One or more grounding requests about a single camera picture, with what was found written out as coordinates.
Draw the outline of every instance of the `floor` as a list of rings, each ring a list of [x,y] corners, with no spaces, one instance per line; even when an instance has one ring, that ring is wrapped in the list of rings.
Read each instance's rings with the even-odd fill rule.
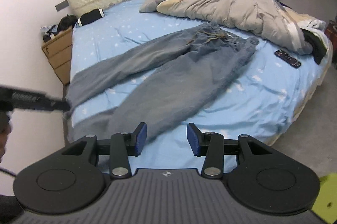
[[[273,148],[318,176],[337,172],[337,70],[329,68],[323,84]]]

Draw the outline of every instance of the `yellow-green object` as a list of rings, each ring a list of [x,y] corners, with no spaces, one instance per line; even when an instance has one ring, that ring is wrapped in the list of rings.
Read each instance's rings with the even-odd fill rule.
[[[337,220],[337,173],[320,178],[321,189],[312,211],[325,222],[333,224]]]

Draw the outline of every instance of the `bed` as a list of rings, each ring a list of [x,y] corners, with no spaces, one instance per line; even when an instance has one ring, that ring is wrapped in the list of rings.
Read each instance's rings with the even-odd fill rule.
[[[71,79],[99,61],[122,54],[153,38],[204,22],[160,13],[139,13],[144,0],[68,1],[78,16],[97,7],[106,9],[102,19],[74,28]],[[252,33],[236,28],[222,28],[243,38],[252,36]],[[186,125],[189,122],[196,124],[202,132],[214,131],[231,139],[237,139],[240,134],[249,134],[272,145],[296,120],[316,87],[322,83],[332,58],[332,46],[328,39],[326,47],[328,52],[320,65],[315,64],[311,55],[294,55],[302,63],[300,69],[294,69],[274,56],[280,47],[260,38],[252,61],[243,69],[240,77],[214,103],[206,105],[174,130],[148,142],[141,156],[130,157],[132,171],[136,168],[201,170],[203,158],[193,156],[187,141]],[[107,89],[83,103],[75,109],[71,117],[72,125],[117,107],[152,72]],[[80,136],[70,130],[68,138],[74,141]],[[225,156],[226,172],[235,165],[233,156]]]

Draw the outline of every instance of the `bedside table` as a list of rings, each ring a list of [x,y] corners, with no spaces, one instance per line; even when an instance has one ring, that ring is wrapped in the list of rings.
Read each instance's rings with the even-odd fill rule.
[[[70,82],[72,27],[60,32],[55,38],[44,43],[42,51],[60,81],[64,85],[68,84]]]

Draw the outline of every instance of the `black cable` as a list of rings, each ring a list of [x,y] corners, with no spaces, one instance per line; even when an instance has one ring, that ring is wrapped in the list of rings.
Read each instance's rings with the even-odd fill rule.
[[[0,167],[0,172],[3,172],[3,173],[5,173],[5,174],[8,174],[8,175],[10,175],[10,176],[12,176],[12,177],[16,177],[16,174],[13,173],[13,172],[11,172],[11,171],[8,170],[8,169],[4,169],[4,168],[1,168],[1,167]]]

